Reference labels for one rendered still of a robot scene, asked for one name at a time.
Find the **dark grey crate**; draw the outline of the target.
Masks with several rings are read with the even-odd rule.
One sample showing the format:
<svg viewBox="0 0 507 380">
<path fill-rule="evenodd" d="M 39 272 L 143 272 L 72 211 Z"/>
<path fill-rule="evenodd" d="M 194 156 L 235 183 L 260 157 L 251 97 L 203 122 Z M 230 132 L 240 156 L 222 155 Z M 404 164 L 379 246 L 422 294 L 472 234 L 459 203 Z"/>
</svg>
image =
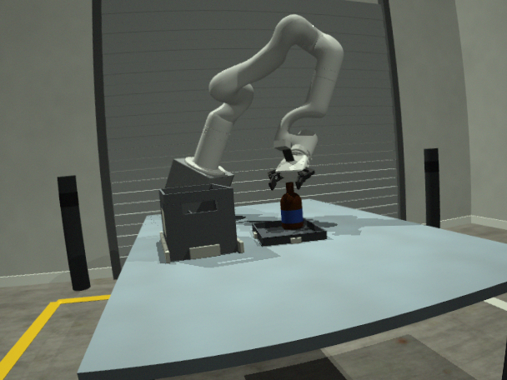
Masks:
<svg viewBox="0 0 507 380">
<path fill-rule="evenodd" d="M 170 261 L 190 259 L 189 248 L 214 244 L 219 244 L 220 254 L 238 252 L 232 187 L 205 184 L 159 190 Z"/>
</svg>

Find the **brown bottle with blue label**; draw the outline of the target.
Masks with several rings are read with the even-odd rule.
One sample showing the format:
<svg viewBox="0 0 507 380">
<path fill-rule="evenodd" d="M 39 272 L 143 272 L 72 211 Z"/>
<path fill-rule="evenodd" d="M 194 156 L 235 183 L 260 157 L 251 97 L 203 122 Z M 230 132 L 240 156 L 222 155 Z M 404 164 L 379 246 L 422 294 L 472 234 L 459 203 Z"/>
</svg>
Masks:
<svg viewBox="0 0 507 380">
<path fill-rule="evenodd" d="M 292 230 L 304 225 L 301 197 L 294 192 L 294 183 L 286 183 L 286 193 L 280 200 L 282 228 Z"/>
</svg>

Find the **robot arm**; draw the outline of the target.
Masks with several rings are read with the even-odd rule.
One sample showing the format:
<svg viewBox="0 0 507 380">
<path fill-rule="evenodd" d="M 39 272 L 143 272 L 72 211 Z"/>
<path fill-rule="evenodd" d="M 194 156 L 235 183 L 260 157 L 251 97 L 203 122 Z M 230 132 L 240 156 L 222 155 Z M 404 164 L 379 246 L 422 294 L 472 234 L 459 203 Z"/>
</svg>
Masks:
<svg viewBox="0 0 507 380">
<path fill-rule="evenodd" d="M 254 90 L 250 83 L 279 68 L 295 44 L 313 54 L 318 61 L 305 103 L 283 117 L 275 135 L 274 148 L 283 151 L 286 162 L 294 161 L 292 151 L 302 152 L 310 161 L 318 143 L 316 134 L 310 130 L 294 134 L 289 129 L 300 118 L 323 118 L 329 108 L 344 50 L 336 39 L 324 34 L 305 18 L 289 15 L 279 22 L 270 42 L 261 51 L 248 61 L 217 74 L 209 84 L 209 92 L 224 104 L 208 115 L 196 153 L 194 157 L 185 158 L 186 164 L 202 173 L 225 174 L 219 164 L 234 123 L 253 101 Z"/>
</svg>

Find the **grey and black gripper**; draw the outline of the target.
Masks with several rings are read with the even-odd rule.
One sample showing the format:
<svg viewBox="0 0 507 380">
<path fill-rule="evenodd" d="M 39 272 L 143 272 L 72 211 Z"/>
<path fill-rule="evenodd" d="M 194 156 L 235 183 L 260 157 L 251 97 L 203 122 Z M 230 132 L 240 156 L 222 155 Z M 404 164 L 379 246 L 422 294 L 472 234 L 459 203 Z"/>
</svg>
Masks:
<svg viewBox="0 0 507 380">
<path fill-rule="evenodd" d="M 296 152 L 296 153 L 295 153 Z M 277 182 L 294 183 L 299 190 L 306 179 L 315 174 L 312 168 L 309 168 L 309 160 L 306 155 L 299 151 L 292 151 L 294 161 L 286 162 L 285 158 L 278 165 L 277 169 L 268 172 L 269 186 L 274 190 Z M 278 178 L 275 178 L 278 176 Z"/>
</svg>

